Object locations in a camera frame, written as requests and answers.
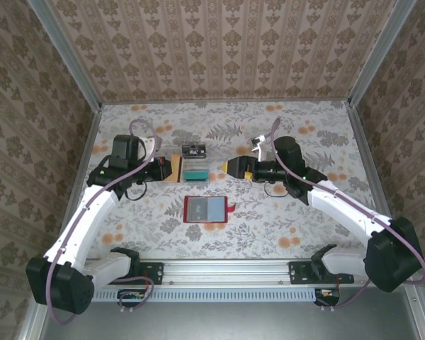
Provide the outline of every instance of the floral tablecloth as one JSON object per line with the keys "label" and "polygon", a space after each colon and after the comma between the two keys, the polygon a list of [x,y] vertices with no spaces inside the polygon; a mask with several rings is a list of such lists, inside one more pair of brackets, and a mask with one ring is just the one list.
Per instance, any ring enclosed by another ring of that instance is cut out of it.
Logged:
{"label": "floral tablecloth", "polygon": [[[113,247],[140,252],[143,259],[244,259],[310,257],[325,244],[359,247],[358,240],[329,216],[291,198],[272,198],[263,185],[237,180],[221,170],[228,159],[251,154],[250,138],[267,133],[281,117],[277,136],[293,136],[307,165],[327,174],[344,192],[373,208],[361,157],[344,102],[242,102],[103,106],[88,173],[107,154],[113,138],[128,134],[129,122],[144,118],[163,138],[162,149],[185,141],[205,143],[212,156],[205,186],[148,183],[145,197],[123,198],[107,217],[89,252],[98,258]],[[143,126],[136,135],[149,136]],[[268,185],[283,195],[281,184]],[[140,187],[133,186],[130,197]],[[182,223],[184,196],[228,196],[236,203],[227,224]]]}

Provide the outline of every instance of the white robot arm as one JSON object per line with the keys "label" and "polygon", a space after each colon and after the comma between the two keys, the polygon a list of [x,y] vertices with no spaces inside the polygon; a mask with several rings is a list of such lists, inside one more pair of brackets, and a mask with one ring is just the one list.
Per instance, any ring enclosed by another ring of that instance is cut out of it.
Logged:
{"label": "white robot arm", "polygon": [[[324,272],[368,276],[379,289],[391,292],[422,267],[419,240],[409,220],[380,215],[341,192],[324,174],[305,166],[300,146],[292,137],[279,137],[274,146],[277,156],[295,176],[277,161],[262,161],[262,142],[266,136],[261,137],[252,139],[259,158],[231,159],[226,165],[227,173],[257,183],[282,182],[292,197],[334,218],[366,248],[342,249],[329,245],[321,249],[318,254],[321,254]],[[390,226],[399,238],[379,223]]]}
{"label": "white robot arm", "polygon": [[46,286],[50,286],[53,307],[81,314],[95,290],[116,278],[139,276],[140,258],[136,251],[115,248],[89,265],[86,256],[106,216],[123,196],[127,197],[127,189],[133,183],[162,181],[171,174],[170,161],[164,157],[149,159],[157,144],[154,138],[115,137],[112,154],[90,173],[84,197],[59,239],[42,259],[33,258],[26,267],[36,302],[47,304]]}

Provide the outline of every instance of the purple cable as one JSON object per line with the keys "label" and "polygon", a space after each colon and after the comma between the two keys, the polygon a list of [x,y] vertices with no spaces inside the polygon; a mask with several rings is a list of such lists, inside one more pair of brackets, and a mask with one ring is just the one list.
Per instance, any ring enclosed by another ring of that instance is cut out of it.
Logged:
{"label": "purple cable", "polygon": [[[131,121],[129,123],[129,132],[131,135],[133,135],[132,133],[132,126],[134,125],[134,123],[143,123],[145,124],[152,132],[153,134],[153,138],[156,139],[157,138],[157,134],[156,134],[156,130],[154,129],[154,127],[149,124],[146,120],[143,119],[134,119],[133,121]],[[118,177],[117,179],[111,181],[109,184],[107,184],[106,186],[104,186],[100,191],[98,191],[97,193],[95,193],[90,199],[89,201],[86,203],[86,205],[84,206],[84,208],[80,211],[80,213],[77,215],[76,219],[74,220],[74,222],[72,223],[71,228],[69,229],[66,237],[64,238],[62,244],[59,246],[60,248],[58,249],[57,255],[55,255],[54,261],[50,264],[49,267],[49,272],[47,273],[47,280],[45,282],[45,300],[46,300],[46,304],[47,304],[47,311],[49,312],[49,316],[52,320],[54,320],[56,323],[60,324],[60,325],[66,325],[69,324],[75,317],[76,315],[73,314],[68,320],[60,320],[58,319],[57,315],[55,315],[55,311],[54,308],[52,306],[52,298],[50,296],[50,288],[52,286],[52,277],[53,277],[53,273],[55,270],[55,266],[57,265],[58,260],[60,259],[61,255],[63,254],[63,248],[66,247],[69,239],[71,238],[72,234],[74,233],[74,230],[76,229],[77,225],[79,224],[80,220],[82,219],[82,217],[84,216],[85,212],[90,208],[91,204],[93,204],[93,202],[95,201],[95,199],[97,199],[97,197],[102,194],[104,191],[110,189],[111,187],[113,187],[116,183],[122,181],[123,179],[126,179],[129,176],[132,176],[134,174],[136,174],[137,172],[139,172],[140,170],[142,170],[144,167],[146,167],[146,165],[151,161],[151,159],[154,157],[154,154],[156,153],[156,148],[154,148],[151,152],[151,154],[148,156],[148,159],[146,161],[144,161],[142,164],[140,164],[140,166],[138,166],[136,169],[129,171],[127,174],[124,174],[120,177]]]}
{"label": "purple cable", "polygon": [[[154,281],[151,278],[147,278],[145,276],[135,276],[133,278],[118,278],[116,280],[113,281],[113,283],[115,282],[129,282],[129,281],[135,281],[135,280],[145,280],[149,283],[151,283],[151,290],[149,291],[148,295],[142,300],[140,301],[140,303],[133,307],[133,309],[137,309],[137,308],[141,308],[143,307],[143,305],[145,303],[147,303],[148,299],[153,295],[153,291],[154,291]],[[120,295],[120,299],[118,301],[118,304],[120,305],[120,307],[124,307],[123,306],[123,297],[125,297],[126,295],[130,294],[130,292],[122,292]]]}
{"label": "purple cable", "polygon": [[389,225],[386,225],[385,222],[381,221],[379,218],[373,218],[373,215],[370,214],[369,212],[367,212],[367,210],[361,208],[359,205],[356,205],[352,200],[350,200],[348,197],[346,197],[345,195],[342,195],[340,193],[336,193],[335,191],[333,191],[332,189],[329,189],[325,186],[322,186],[321,184],[318,183],[313,183],[311,181],[305,180],[303,179],[301,176],[298,176],[296,173],[294,173],[293,171],[291,171],[282,161],[282,159],[278,156],[277,154],[277,150],[276,150],[276,144],[275,144],[275,133],[276,130],[278,129],[278,126],[281,123],[281,119],[280,117],[278,117],[276,120],[274,120],[274,124],[272,125],[271,128],[271,133],[269,134],[271,136],[271,147],[272,147],[272,151],[274,153],[274,155],[276,156],[277,162],[282,166],[282,168],[288,172],[292,177],[294,177],[295,179],[304,182],[314,188],[318,188],[320,190],[326,191],[327,193],[331,193],[333,195],[335,195],[336,197],[338,197],[339,199],[341,199],[342,201],[344,201],[345,203],[347,203],[348,205],[350,205],[352,208],[355,208],[357,211],[359,211],[360,213],[364,214],[366,217],[371,218],[374,222],[378,223],[381,227],[385,228],[390,234],[392,234],[396,239],[398,239],[401,243],[403,243],[403,245],[406,246],[406,248],[408,248],[413,255],[416,257],[417,261],[419,261],[422,270],[424,272],[424,276],[422,277],[422,279],[420,280],[412,280],[412,281],[405,281],[404,283],[406,284],[410,284],[410,285],[416,285],[416,284],[420,284],[420,283],[425,283],[425,260],[422,258],[422,256],[419,254],[419,252],[403,237],[401,237],[396,231],[393,230],[393,228],[391,228]]}
{"label": "purple cable", "polygon": [[327,303],[327,302],[325,302],[325,301],[323,301],[323,300],[321,300],[321,299],[318,299],[317,298],[317,301],[320,301],[321,303],[324,303],[325,304],[325,306],[321,306],[321,307],[324,307],[324,308],[329,308],[330,310],[335,310],[335,309],[337,309],[337,308],[342,308],[342,307],[345,307],[345,306],[347,306],[347,305],[349,305],[350,303],[352,303],[355,299],[357,299],[362,293],[363,293],[363,291],[367,288],[367,286],[370,284],[370,279],[368,279],[364,284],[363,284],[363,286],[361,287],[361,289],[359,289],[359,291],[351,298],[351,299],[349,299],[349,300],[347,300],[346,302],[343,302],[343,303],[341,303],[340,305],[337,305],[337,306],[331,306],[331,305],[329,305],[329,303]]}

